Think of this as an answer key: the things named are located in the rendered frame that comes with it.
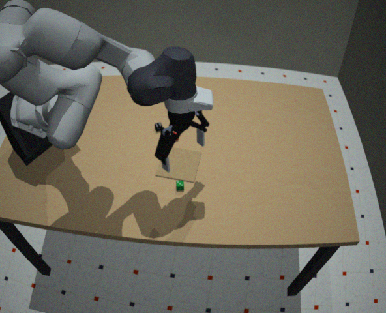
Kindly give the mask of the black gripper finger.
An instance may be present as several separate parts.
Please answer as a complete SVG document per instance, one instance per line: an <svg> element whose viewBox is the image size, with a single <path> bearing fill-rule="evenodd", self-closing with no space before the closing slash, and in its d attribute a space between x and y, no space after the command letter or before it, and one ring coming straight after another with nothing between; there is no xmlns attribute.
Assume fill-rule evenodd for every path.
<svg viewBox="0 0 386 313"><path fill-rule="evenodd" d="M193 123L189 122L187 124L197 129L197 143L203 147L205 145L205 132L207 132L207 129L205 127L209 126L209 122L203 116L202 110L195 111L195 115L200 120L201 124L196 123L194 121L192 121Z"/></svg>
<svg viewBox="0 0 386 313"><path fill-rule="evenodd" d="M184 125L181 125L177 134L173 133L171 129L173 125L167 128L162 127L160 130L160 138L155 151L155 157L162 162L162 168L168 173L170 172L169 153L176 141L179 138L182 131L185 129Z"/></svg>

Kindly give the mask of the black die with white pips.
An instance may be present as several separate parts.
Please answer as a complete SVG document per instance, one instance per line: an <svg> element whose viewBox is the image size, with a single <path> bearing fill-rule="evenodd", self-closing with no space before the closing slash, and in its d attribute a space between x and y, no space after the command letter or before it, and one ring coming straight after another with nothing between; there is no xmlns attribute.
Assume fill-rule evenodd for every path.
<svg viewBox="0 0 386 313"><path fill-rule="evenodd" d="M158 131L160 131L161 130L161 128L162 128L162 124L161 124L161 122L159 122L159 123L155 123L155 129L156 129L156 131L158 132Z"/></svg>

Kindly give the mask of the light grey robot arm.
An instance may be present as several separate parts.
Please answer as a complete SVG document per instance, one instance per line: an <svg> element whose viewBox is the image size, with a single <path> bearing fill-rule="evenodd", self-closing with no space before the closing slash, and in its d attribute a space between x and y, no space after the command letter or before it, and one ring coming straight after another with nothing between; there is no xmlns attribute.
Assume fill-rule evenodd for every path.
<svg viewBox="0 0 386 313"><path fill-rule="evenodd" d="M69 69L55 69L34 55ZM213 109L213 92L196 86L194 56L186 48L166 48L154 59L57 10L35 12L24 0L8 1L0 10L0 85L15 94L12 126L47 136L56 148L74 147L102 82L93 59L116 67L140 106L164 102L178 114Z"/></svg>

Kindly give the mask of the green die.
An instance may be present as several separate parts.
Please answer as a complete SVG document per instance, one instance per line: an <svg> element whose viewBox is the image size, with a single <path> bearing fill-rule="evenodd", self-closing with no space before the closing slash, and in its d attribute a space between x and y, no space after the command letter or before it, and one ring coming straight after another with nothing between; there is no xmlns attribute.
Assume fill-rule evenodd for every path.
<svg viewBox="0 0 386 313"><path fill-rule="evenodd" d="M184 190L184 182L183 181L176 181L177 190Z"/></svg>

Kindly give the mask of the tan flat mat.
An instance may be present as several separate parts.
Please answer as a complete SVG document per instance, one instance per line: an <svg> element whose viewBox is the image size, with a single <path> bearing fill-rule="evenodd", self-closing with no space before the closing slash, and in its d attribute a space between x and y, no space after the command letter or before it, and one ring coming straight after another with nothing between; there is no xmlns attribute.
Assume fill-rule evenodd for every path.
<svg viewBox="0 0 386 313"><path fill-rule="evenodd" d="M155 176L194 183L201 152L172 147L169 155L170 172L162 168L160 161Z"/></svg>

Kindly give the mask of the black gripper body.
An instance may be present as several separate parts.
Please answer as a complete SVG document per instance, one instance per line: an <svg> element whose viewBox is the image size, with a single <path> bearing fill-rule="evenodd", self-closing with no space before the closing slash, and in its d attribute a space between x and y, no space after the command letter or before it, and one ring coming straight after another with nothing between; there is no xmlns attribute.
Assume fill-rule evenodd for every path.
<svg viewBox="0 0 386 313"><path fill-rule="evenodd" d="M168 118L170 120L170 125L172 126L172 130L174 132L178 132L179 128L181 125L185 126L185 129L182 131L182 133L189 128L190 125L187 123L191 122L195 116L195 111L194 112L188 112L188 113L183 113L183 114L177 114L177 113L172 113L168 111ZM185 124L183 124L185 123Z"/></svg>

